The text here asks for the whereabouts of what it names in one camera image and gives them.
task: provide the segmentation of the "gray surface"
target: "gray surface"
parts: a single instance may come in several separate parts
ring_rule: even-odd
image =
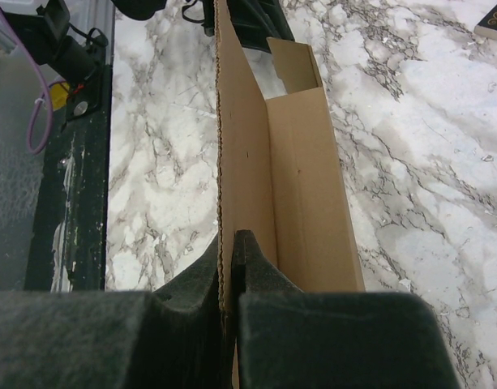
[[[43,156],[26,150],[26,128],[40,88],[19,52],[0,53],[0,290],[21,289],[41,183]],[[45,115],[36,125],[36,139]]]

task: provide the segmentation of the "yellow sticker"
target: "yellow sticker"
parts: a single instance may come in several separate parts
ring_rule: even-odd
[[[55,84],[50,89],[50,97],[52,98],[52,106],[54,107],[54,111],[57,111],[66,105],[66,98],[68,97],[67,91],[69,89],[70,86],[67,83]]]

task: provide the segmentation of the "marble countertop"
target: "marble countertop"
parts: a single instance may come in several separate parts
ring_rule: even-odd
[[[497,42],[472,33],[496,3],[283,2],[324,81],[366,288],[433,307],[465,388],[497,388]],[[181,6],[117,15],[110,290],[161,287],[217,231],[213,41]],[[246,54],[281,94],[271,56]]]

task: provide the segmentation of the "open cardboard box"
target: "open cardboard box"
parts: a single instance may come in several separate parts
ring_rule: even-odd
[[[362,291],[349,207],[322,80],[311,47],[269,39],[288,95],[264,100],[216,0],[220,308],[232,306],[234,234],[305,292]]]

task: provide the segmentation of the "book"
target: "book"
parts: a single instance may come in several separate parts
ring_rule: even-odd
[[[473,32],[497,41],[497,5],[475,26]]]

